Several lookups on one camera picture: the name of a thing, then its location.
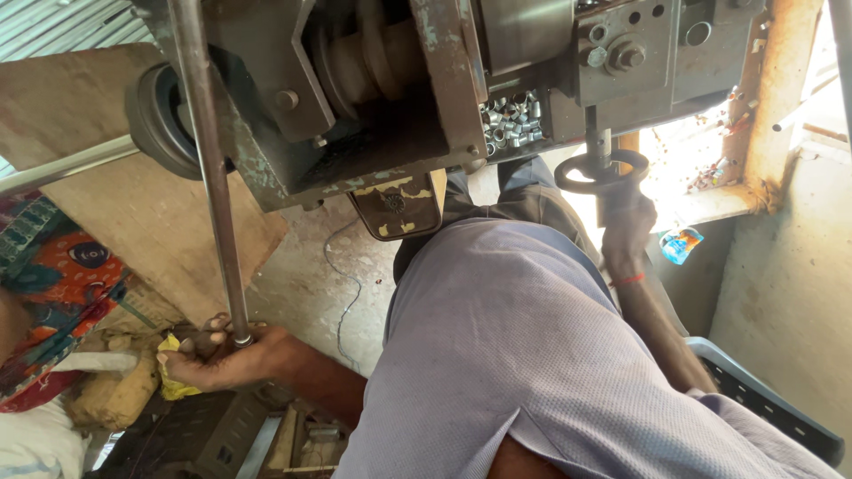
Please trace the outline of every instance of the red thread bracelet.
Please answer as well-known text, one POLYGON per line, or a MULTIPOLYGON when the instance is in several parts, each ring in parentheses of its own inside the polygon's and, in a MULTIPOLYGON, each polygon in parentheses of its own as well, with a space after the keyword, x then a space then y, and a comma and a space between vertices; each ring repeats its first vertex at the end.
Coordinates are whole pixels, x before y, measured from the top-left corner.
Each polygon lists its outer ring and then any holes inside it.
POLYGON ((612 288, 612 287, 615 287, 615 286, 626 285, 628 283, 635 283, 638 280, 644 280, 644 279, 645 279, 645 274, 640 273, 640 274, 637 274, 636 276, 633 276, 632 278, 624 278, 623 280, 618 280, 618 281, 614 280, 614 281, 609 283, 609 287, 612 288))

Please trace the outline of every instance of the leg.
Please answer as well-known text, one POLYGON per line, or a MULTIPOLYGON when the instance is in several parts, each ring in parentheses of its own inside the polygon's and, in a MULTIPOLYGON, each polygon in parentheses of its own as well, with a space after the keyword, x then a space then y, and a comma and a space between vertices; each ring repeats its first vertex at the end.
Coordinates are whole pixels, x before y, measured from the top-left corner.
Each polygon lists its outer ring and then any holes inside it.
MULTIPOLYGON (((465 217, 471 217, 477 209, 478 207, 474 205, 473 200, 470 198, 467 175, 462 171, 447 175, 446 194, 444 196, 444 216, 440 227, 446 228, 465 217)), ((408 269, 408 265, 412 262, 412 259, 414 259, 414 255, 433 236, 435 236, 434 233, 402 240, 400 249, 397 250, 396 257, 394 257, 394 282, 396 284, 400 283, 400 279, 408 269)))
POLYGON ((589 259, 598 263, 577 212, 562 198, 556 180, 540 156, 498 165, 500 197, 488 216, 549 226, 566 235, 589 259))

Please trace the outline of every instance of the steel rod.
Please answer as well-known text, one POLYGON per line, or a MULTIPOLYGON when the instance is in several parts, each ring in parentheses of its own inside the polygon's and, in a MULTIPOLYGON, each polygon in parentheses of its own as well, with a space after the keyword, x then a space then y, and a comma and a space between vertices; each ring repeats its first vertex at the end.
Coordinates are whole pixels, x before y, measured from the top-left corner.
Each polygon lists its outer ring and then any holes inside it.
POLYGON ((852 141, 852 0, 828 0, 828 10, 832 16, 834 43, 838 47, 838 69, 848 138, 852 141))
POLYGON ((89 168, 95 168, 137 152, 139 148, 130 140, 130 135, 121 136, 80 153, 0 179, 0 198, 29 193, 62 178, 68 178, 89 168))
POLYGON ((212 64, 207 51, 207 35, 200 0, 169 0, 172 28, 175 30, 181 79, 189 100, 195 142, 199 150, 201 175, 210 203, 213 236, 222 268, 225 300, 238 347, 251 344, 248 312, 245 309, 237 241, 233 233, 231 200, 227 189, 224 154, 219 144, 216 108, 213 101, 212 64))

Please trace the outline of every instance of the blue wire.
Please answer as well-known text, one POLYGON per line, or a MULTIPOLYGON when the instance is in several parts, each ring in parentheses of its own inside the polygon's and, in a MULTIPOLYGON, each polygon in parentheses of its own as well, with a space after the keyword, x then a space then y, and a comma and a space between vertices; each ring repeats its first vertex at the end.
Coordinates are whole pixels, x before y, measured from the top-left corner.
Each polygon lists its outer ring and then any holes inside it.
POLYGON ((350 303, 349 306, 347 306, 346 309, 343 310, 343 314, 340 315, 340 320, 337 322, 337 350, 340 351, 340 354, 343 357, 352 361, 352 365, 355 366, 355 370, 358 372, 358 374, 360 374, 361 373, 361 364, 359 364, 358 361, 353 359, 352 356, 346 354, 346 351, 343 350, 343 344, 340 342, 340 328, 343 326, 343 318, 346 316, 346 313, 349 312, 349 309, 352 308, 352 305, 355 304, 355 302, 358 301, 358 298, 361 296, 361 287, 362 287, 361 282, 358 281, 358 278, 355 278, 354 276, 350 276, 349 274, 344 273, 340 269, 337 269, 337 266, 335 266, 334 263, 331 262, 331 259, 328 257, 328 251, 330 249, 329 243, 331 243, 331 240, 335 239, 345 229, 356 224, 358 221, 360 221, 360 218, 355 218, 348 225, 346 225, 343 228, 340 228, 337 231, 335 231, 334 233, 332 233, 331 236, 329 236, 328 239, 325 240, 325 244, 322 247, 322 254, 323 254, 323 256, 325 256, 325 260, 328 262, 329 266, 334 268, 334 270, 337 271, 338 274, 340 274, 341 276, 345 276, 345 277, 351 279, 352 281, 354 281, 355 283, 358 284, 358 293, 355 294, 355 299, 353 299, 352 303, 350 303))

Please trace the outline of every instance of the light blue shirt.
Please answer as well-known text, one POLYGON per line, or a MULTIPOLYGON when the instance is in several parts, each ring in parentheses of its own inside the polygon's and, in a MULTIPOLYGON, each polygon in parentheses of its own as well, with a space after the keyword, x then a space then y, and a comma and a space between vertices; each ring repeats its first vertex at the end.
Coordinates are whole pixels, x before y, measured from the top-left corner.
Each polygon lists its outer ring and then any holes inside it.
POLYGON ((336 478, 483 478, 507 434, 573 479, 840 477, 735 401, 673 390, 552 228, 445 228, 385 327, 336 478))

